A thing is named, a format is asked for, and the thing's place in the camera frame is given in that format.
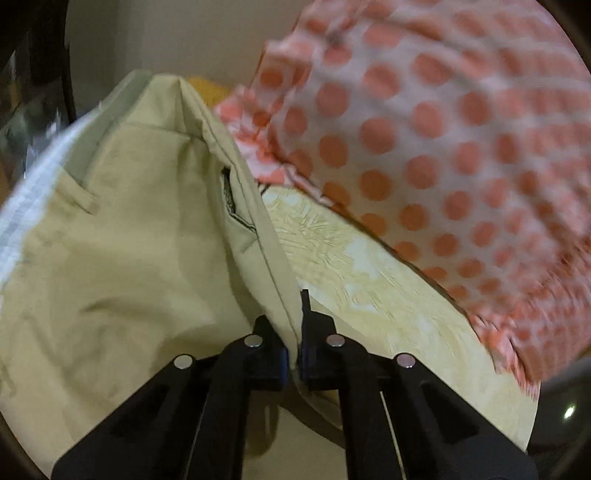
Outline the khaki pants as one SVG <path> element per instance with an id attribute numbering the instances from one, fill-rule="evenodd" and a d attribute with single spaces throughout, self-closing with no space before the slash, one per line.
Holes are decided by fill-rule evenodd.
<path id="1" fill-rule="evenodd" d="M 301 293 L 228 130 L 186 80 L 136 71 L 1 210 L 1 443 L 35 479 L 170 360 L 269 318 L 290 358 Z"/>

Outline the yellow patterned bed sheet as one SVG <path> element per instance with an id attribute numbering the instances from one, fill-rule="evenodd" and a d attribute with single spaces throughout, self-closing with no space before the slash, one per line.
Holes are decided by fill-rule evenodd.
<path id="1" fill-rule="evenodd" d="M 410 352 L 521 448 L 537 402 L 491 356 L 465 316 L 421 275 L 327 207 L 297 190 L 263 202 L 301 288 L 338 329 L 373 353 Z"/>

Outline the left polka dot pillow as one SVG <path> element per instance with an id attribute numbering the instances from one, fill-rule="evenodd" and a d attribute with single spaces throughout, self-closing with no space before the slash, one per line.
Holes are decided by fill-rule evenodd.
<path id="1" fill-rule="evenodd" d="M 536 1 L 315 1 L 217 106 L 252 175 L 441 286 L 529 392 L 590 345 L 590 73 Z"/>

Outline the orange patterned bedspread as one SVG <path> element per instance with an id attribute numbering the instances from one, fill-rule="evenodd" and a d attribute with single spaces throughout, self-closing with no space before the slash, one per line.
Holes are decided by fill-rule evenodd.
<path id="1" fill-rule="evenodd" d="M 188 82 L 197 90 L 205 105 L 210 108 L 214 108 L 231 94 L 231 90 L 228 87 L 199 76 L 188 78 Z"/>

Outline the glass top side table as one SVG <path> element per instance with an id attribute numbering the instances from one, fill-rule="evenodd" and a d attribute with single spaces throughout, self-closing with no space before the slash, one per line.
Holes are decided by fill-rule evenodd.
<path id="1" fill-rule="evenodd" d="M 28 31 L 1 69 L 1 167 L 9 186 L 76 120 L 70 48 Z"/>

